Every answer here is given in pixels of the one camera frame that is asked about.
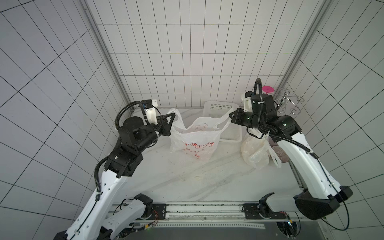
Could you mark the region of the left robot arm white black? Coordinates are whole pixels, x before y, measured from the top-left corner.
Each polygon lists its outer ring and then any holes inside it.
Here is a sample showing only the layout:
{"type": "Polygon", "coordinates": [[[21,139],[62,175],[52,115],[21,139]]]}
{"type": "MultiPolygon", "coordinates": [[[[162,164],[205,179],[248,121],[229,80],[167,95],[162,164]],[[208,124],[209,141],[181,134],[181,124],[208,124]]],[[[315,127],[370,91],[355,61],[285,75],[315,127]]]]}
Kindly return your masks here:
{"type": "Polygon", "coordinates": [[[115,119],[119,137],[112,152],[94,170],[96,189],[75,222],[56,240],[114,240],[139,218],[149,219],[153,200],[136,195],[128,206],[108,217],[115,197],[142,162],[143,152],[160,136],[169,137],[175,113],[157,116],[156,100],[134,101],[115,119]]]}

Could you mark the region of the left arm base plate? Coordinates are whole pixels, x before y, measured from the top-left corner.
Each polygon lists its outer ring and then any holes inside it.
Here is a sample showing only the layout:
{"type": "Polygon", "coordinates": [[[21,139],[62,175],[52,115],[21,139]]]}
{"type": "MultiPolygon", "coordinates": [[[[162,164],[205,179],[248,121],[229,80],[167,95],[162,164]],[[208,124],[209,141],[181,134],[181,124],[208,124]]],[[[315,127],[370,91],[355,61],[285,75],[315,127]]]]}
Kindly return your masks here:
{"type": "Polygon", "coordinates": [[[154,221],[164,220],[167,213],[167,204],[153,204],[151,214],[142,220],[154,221]]]}

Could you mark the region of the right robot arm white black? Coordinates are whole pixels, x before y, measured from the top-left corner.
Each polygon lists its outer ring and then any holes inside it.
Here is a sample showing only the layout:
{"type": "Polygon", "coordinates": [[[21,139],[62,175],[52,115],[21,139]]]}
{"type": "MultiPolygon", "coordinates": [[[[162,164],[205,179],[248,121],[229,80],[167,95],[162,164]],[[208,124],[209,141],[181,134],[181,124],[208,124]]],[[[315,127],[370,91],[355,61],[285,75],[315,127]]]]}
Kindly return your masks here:
{"type": "Polygon", "coordinates": [[[257,129],[255,137],[271,138],[283,149],[305,183],[296,196],[270,193],[260,199],[273,212],[300,212],[310,220],[319,220],[334,213],[353,191],[342,186],[320,162],[308,144],[302,129],[291,116],[278,116],[273,96],[262,92],[262,81],[256,79],[253,91],[242,95],[243,108],[229,114],[231,122],[247,129],[257,129]]]}

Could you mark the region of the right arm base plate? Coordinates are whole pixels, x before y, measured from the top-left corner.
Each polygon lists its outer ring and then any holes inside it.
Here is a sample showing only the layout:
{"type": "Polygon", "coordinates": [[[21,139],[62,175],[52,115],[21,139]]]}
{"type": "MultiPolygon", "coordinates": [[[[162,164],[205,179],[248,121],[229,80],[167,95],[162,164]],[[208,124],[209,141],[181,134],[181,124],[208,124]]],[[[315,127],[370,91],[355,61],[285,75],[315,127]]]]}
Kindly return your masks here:
{"type": "Polygon", "coordinates": [[[247,220],[284,220],[286,215],[273,212],[267,204],[248,203],[243,204],[242,211],[247,220]]]}

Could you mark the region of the white printed plastic bag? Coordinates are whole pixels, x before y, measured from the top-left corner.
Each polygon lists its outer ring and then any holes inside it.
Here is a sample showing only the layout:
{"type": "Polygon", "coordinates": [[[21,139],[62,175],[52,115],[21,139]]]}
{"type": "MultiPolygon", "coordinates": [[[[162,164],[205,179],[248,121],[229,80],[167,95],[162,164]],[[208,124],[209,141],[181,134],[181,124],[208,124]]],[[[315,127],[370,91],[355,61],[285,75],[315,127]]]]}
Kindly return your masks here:
{"type": "Polygon", "coordinates": [[[269,144],[269,135],[263,135],[256,129],[250,129],[250,134],[241,145],[243,160],[256,170],[261,170],[270,162],[281,168],[282,162],[269,144]]]}

